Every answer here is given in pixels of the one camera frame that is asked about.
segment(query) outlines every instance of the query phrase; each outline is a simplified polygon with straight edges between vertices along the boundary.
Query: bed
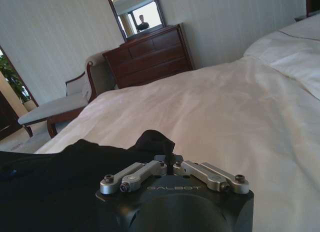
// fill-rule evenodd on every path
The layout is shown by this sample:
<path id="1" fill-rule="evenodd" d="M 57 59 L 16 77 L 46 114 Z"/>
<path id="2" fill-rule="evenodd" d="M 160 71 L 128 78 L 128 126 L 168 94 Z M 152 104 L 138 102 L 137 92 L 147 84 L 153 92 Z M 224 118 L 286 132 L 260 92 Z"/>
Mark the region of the bed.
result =
<path id="1" fill-rule="evenodd" d="M 79 139 L 129 148 L 157 130 L 185 159 L 247 177 L 253 231 L 318 231 L 319 100 L 320 15 L 259 39 L 232 63 L 103 93 L 36 153 Z"/>

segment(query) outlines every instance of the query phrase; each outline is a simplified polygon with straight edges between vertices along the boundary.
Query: wooden dresser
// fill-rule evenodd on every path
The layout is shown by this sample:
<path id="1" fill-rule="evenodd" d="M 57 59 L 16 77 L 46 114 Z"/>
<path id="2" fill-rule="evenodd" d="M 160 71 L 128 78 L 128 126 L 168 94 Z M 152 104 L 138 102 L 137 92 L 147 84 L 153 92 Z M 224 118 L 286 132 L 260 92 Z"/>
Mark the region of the wooden dresser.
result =
<path id="1" fill-rule="evenodd" d="M 102 55 L 119 89 L 193 70 L 180 25 L 164 27 Z"/>

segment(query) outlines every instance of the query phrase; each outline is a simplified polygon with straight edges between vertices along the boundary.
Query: green plant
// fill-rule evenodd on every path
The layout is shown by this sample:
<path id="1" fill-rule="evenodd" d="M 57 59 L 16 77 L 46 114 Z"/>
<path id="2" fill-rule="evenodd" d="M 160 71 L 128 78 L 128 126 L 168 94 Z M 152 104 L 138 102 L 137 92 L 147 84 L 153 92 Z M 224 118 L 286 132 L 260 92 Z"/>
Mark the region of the green plant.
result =
<path id="1" fill-rule="evenodd" d="M 4 55 L 0 55 L 0 71 L 22 103 L 31 99 L 16 71 L 11 67 Z"/>

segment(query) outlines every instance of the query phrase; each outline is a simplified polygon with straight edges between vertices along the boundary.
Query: logo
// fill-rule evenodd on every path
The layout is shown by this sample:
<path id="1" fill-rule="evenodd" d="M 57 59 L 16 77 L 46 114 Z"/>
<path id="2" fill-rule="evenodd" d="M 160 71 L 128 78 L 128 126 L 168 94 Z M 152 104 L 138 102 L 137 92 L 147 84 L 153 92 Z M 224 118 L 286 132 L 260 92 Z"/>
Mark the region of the logo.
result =
<path id="1" fill-rule="evenodd" d="M 163 187 L 163 186 L 149 186 L 146 189 L 150 191 L 157 191 L 157 190 L 165 190 L 165 191 L 191 191 L 191 190 L 199 190 L 202 188 L 201 186 L 175 186 L 175 187 Z"/>

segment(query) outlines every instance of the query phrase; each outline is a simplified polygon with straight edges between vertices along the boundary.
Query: mirror frame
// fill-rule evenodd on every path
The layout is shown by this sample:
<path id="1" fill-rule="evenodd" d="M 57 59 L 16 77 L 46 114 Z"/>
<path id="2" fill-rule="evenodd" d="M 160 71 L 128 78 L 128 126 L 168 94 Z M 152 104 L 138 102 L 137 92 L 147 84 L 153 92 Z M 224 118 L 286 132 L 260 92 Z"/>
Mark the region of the mirror frame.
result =
<path id="1" fill-rule="evenodd" d="M 150 28 L 146 31 L 143 31 L 142 33 L 136 33 L 130 37 L 126 37 L 126 34 L 125 32 L 123 31 L 122 27 L 121 27 L 121 24 L 120 24 L 120 21 L 118 19 L 118 14 L 117 14 L 117 11 L 116 11 L 116 8 L 114 6 L 114 3 L 112 0 L 108 0 L 109 1 L 109 4 L 110 4 L 110 7 L 111 7 L 111 10 L 113 12 L 113 15 L 114 15 L 114 18 L 116 20 L 116 23 L 118 24 L 118 27 L 119 27 L 119 30 L 122 34 L 122 37 L 124 39 L 124 42 L 127 42 L 127 41 L 130 41 L 130 40 L 133 40 L 133 39 L 136 39 L 140 36 L 143 36 L 143 35 L 146 35 L 146 34 L 149 34 L 155 30 L 158 30 L 158 29 L 161 29 L 161 28 L 164 28 L 167 26 L 166 24 L 166 20 L 165 20 L 165 17 L 164 17 L 164 14 L 162 12 L 162 9 L 161 9 L 161 6 L 160 6 L 160 3 L 159 3 L 159 0 L 154 0 L 155 4 L 156 4 L 156 7 L 157 7 L 157 10 L 158 10 L 158 14 L 159 14 L 159 17 L 160 17 L 160 20 L 161 20 L 161 23 L 162 23 L 162 26 L 159 27 L 160 25 L 156 26 L 156 27 L 153 27 L 153 28 Z"/>

